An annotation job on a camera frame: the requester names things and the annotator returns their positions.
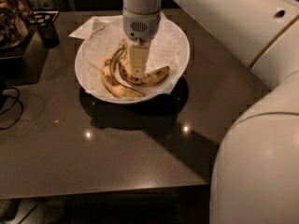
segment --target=black box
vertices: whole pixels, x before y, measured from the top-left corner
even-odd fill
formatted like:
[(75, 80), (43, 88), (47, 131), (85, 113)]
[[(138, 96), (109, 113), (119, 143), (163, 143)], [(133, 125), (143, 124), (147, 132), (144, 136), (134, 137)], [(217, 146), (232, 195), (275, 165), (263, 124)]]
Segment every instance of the black box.
[(8, 86), (38, 82), (48, 56), (37, 26), (29, 27), (27, 38), (13, 49), (0, 50), (0, 78)]

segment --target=white napkin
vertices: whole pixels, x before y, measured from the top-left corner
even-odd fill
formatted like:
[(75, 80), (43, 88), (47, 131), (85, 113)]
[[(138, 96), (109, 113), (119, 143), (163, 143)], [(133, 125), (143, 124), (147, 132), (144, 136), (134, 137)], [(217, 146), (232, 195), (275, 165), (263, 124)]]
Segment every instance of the white napkin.
[[(122, 84), (134, 87), (146, 94), (146, 97), (153, 97), (157, 94), (169, 94), (179, 77), (181, 76), (181, 67), (178, 63), (178, 54), (181, 50), (179, 44), (178, 27), (169, 21), (162, 14), (159, 29), (156, 36), (151, 40), (149, 48), (149, 58), (146, 66), (146, 72), (158, 69), (168, 65), (170, 67), (169, 76), (162, 83), (152, 87), (140, 87), (129, 84), (121, 79), (121, 76), (116, 72), (116, 78)], [(82, 61), (83, 65), (87, 65), (90, 73), (89, 88), (86, 92), (107, 101), (120, 100), (114, 97), (113, 94), (107, 91), (101, 79), (101, 62), (104, 57), (115, 50), (123, 39), (126, 39), (129, 46), (133, 44), (129, 40), (122, 28), (122, 16), (113, 17), (92, 17), (82, 26), (80, 26), (70, 37), (85, 39), (82, 44)], [(121, 98), (126, 102), (130, 98)]]

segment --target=banana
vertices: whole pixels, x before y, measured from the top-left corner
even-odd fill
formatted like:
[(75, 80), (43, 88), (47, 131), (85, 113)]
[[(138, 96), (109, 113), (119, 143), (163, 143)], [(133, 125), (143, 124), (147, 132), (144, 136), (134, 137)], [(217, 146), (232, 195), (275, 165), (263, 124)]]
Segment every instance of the banana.
[(123, 79), (139, 86), (153, 86), (168, 76), (170, 68), (169, 66), (165, 66), (144, 74), (142, 78), (133, 77), (131, 66), (127, 61), (128, 44), (125, 40), (123, 40), (122, 45), (124, 46), (124, 51), (119, 58), (119, 71)]
[(119, 52), (124, 50), (120, 45), (116, 51), (109, 53), (102, 63), (101, 76), (104, 86), (117, 97), (144, 97), (145, 94), (122, 85), (114, 76), (116, 65), (119, 58)]

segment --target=screw hole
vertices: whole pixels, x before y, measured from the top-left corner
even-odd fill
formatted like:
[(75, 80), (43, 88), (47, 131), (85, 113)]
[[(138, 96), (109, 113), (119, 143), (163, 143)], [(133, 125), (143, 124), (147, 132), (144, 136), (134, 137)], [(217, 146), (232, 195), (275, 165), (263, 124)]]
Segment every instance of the screw hole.
[(285, 14), (286, 14), (285, 10), (280, 10), (280, 11), (277, 12), (277, 14), (275, 14), (274, 18), (281, 19), (281, 18), (284, 17)]

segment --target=table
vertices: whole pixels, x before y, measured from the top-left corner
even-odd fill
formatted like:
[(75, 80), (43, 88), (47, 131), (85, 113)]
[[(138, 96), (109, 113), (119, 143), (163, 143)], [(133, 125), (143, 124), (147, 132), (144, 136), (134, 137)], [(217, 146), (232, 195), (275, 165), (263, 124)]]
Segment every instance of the table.
[(210, 183), (221, 139), (267, 88), (184, 11), (166, 9), (191, 44), (175, 91), (139, 105), (97, 100), (78, 84), (82, 40), (68, 35), (93, 15), (119, 14), (60, 12), (60, 45), (39, 82), (19, 86), (24, 113), (0, 132), (0, 198)]

